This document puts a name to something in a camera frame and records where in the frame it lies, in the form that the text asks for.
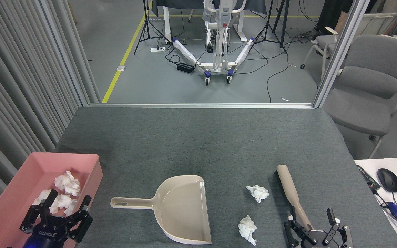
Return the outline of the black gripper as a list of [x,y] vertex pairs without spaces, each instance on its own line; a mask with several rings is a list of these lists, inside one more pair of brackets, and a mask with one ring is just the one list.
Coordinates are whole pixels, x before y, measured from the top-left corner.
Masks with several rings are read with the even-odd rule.
[[48,197],[38,205],[31,205],[20,230],[31,233],[24,243],[24,248],[62,248],[69,237],[80,243],[93,218],[89,213],[90,195],[85,195],[79,210],[68,218],[51,215],[50,207],[58,193],[51,190]]
[[[284,223],[286,244],[288,248],[352,248],[353,241],[351,237],[350,227],[341,223],[338,218],[335,218],[332,208],[328,208],[327,216],[331,228],[326,232],[311,232],[312,228],[304,227],[294,220],[296,215],[295,207],[291,206],[291,215],[288,221]],[[336,232],[339,232],[342,237],[342,245],[338,246],[333,239]]]

